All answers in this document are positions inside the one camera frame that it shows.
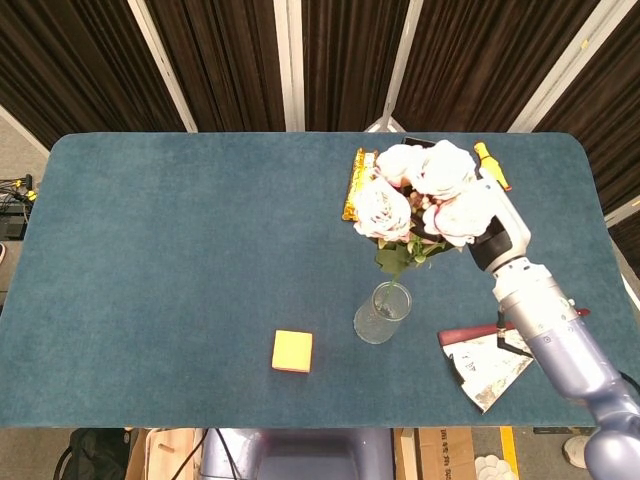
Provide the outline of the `yellow rubber chicken toy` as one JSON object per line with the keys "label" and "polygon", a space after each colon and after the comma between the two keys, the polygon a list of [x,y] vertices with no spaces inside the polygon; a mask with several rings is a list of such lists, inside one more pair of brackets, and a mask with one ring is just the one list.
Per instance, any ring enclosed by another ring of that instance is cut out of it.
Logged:
{"label": "yellow rubber chicken toy", "polygon": [[484,142],[477,142],[474,145],[474,151],[479,157],[480,166],[491,174],[505,192],[511,191],[512,187],[507,181],[500,163],[491,155],[486,144]]}

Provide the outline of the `light wooden board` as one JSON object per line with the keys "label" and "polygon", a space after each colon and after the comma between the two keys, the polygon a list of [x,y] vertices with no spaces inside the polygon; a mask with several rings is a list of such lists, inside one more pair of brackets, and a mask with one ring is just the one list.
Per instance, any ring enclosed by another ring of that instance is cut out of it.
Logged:
{"label": "light wooden board", "polygon": [[125,480],[196,480],[203,429],[139,428],[131,434]]}

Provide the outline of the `gold wrapped snack bar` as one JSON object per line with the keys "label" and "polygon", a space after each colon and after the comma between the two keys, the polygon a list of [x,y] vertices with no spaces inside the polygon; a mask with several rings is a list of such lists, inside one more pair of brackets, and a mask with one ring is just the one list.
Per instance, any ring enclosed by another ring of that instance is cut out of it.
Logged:
{"label": "gold wrapped snack bar", "polygon": [[355,197],[375,178],[375,162],[377,157],[377,150],[369,151],[364,148],[357,150],[352,163],[352,170],[341,216],[344,221],[355,222],[357,220]]}

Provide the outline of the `white frame post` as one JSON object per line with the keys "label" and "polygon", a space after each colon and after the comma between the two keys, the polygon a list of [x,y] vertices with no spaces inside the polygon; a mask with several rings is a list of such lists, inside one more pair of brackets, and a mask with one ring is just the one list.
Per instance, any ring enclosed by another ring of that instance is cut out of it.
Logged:
{"label": "white frame post", "polygon": [[598,0],[596,7],[516,116],[508,133],[532,132],[540,123],[595,53],[591,49],[593,37],[605,26],[617,2]]}
{"label": "white frame post", "polygon": [[393,118],[393,112],[397,105],[423,5],[424,0],[409,0],[382,115],[365,130],[366,133],[405,131],[400,123]]}
{"label": "white frame post", "polygon": [[161,75],[185,130],[197,133],[198,127],[174,72],[169,55],[148,8],[146,0],[127,0],[128,7]]}
{"label": "white frame post", "polygon": [[273,0],[285,127],[303,132],[304,42],[301,0]]}

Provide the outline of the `clear glass cup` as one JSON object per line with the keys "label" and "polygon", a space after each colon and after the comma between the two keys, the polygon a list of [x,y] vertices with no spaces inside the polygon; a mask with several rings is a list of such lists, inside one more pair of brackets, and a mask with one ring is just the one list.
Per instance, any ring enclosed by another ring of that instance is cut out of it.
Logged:
{"label": "clear glass cup", "polygon": [[407,288],[395,281],[378,285],[356,311],[353,326],[364,342],[379,345],[395,334],[410,314],[412,297]]}

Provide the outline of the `dark brown curtain panel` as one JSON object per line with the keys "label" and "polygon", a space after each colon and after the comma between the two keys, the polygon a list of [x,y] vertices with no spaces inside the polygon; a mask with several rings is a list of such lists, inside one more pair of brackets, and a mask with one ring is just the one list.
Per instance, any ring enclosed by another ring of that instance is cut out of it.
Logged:
{"label": "dark brown curtain panel", "polygon": [[46,149],[185,129],[127,0],[0,0],[0,105]]}
{"label": "dark brown curtain panel", "polygon": [[145,0],[201,132],[285,129],[273,0]]}
{"label": "dark brown curtain panel", "polygon": [[640,194],[640,0],[536,130],[581,143],[604,213]]}
{"label": "dark brown curtain panel", "polygon": [[301,0],[308,131],[363,131],[382,116],[409,3]]}
{"label": "dark brown curtain panel", "polygon": [[393,116],[505,132],[599,0],[424,0]]}

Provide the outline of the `black bag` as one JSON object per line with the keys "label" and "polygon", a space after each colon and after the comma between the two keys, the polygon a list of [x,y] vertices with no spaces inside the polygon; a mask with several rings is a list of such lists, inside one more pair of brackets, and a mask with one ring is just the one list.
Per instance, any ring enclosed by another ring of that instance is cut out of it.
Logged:
{"label": "black bag", "polygon": [[74,430],[52,480],[125,480],[130,440],[131,435],[125,429]]}

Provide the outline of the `brown cardboard box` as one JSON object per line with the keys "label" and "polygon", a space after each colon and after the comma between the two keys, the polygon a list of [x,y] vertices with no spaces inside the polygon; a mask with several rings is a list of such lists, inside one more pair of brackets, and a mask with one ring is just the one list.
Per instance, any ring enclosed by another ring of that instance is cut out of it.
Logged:
{"label": "brown cardboard box", "polygon": [[393,430],[395,480],[476,480],[469,427]]}

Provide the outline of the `paper folding fan red ribs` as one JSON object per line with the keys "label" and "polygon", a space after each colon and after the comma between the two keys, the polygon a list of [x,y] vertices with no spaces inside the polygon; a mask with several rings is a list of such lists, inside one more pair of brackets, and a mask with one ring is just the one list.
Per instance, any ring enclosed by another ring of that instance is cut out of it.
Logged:
{"label": "paper folding fan red ribs", "polygon": [[438,342],[458,385],[486,413],[535,361],[528,341],[549,327],[521,312],[499,311],[495,324],[444,330]]}

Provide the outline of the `purple robot base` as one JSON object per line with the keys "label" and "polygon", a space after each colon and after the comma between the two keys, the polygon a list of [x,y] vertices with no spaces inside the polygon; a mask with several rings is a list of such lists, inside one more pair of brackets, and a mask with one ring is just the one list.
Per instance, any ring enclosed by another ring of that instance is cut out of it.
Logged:
{"label": "purple robot base", "polygon": [[199,480],[394,480],[387,428],[210,430]]}

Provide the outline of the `pink artificial flower bouquet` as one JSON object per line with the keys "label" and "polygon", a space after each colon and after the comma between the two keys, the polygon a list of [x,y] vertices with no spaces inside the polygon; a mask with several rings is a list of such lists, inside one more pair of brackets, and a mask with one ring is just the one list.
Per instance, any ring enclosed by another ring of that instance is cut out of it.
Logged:
{"label": "pink artificial flower bouquet", "polygon": [[479,168],[448,140],[378,153],[375,178],[355,197],[352,223],[376,245],[375,262],[392,281],[435,255],[469,247],[486,230],[489,198]]}

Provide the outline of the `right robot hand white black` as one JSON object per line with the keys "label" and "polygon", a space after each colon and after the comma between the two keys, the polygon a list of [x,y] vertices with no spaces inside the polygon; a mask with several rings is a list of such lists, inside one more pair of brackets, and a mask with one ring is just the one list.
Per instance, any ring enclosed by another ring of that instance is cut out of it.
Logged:
{"label": "right robot hand white black", "polygon": [[488,170],[480,167],[478,180],[488,193],[490,222],[486,230],[474,238],[469,250],[481,271],[493,273],[526,255],[531,232]]}

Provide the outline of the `yellow sticky note block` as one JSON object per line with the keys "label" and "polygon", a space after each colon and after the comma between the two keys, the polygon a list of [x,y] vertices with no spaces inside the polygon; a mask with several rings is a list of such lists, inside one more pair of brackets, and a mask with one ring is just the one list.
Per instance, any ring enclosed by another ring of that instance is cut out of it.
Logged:
{"label": "yellow sticky note block", "polygon": [[312,333],[276,330],[271,367],[279,371],[309,373],[312,349]]}

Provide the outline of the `teal blue carpeted table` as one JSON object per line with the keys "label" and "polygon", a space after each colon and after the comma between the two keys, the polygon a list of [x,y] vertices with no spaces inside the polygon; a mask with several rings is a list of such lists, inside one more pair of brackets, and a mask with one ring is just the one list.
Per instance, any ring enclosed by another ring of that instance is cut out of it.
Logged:
{"label": "teal blue carpeted table", "polygon": [[[487,412],[437,335],[492,323],[467,252],[402,276],[413,306],[369,345],[384,280],[342,220],[359,148],[392,133],[85,133],[49,156],[0,314],[0,427],[588,425],[531,365]],[[271,367],[276,330],[311,371]]]}

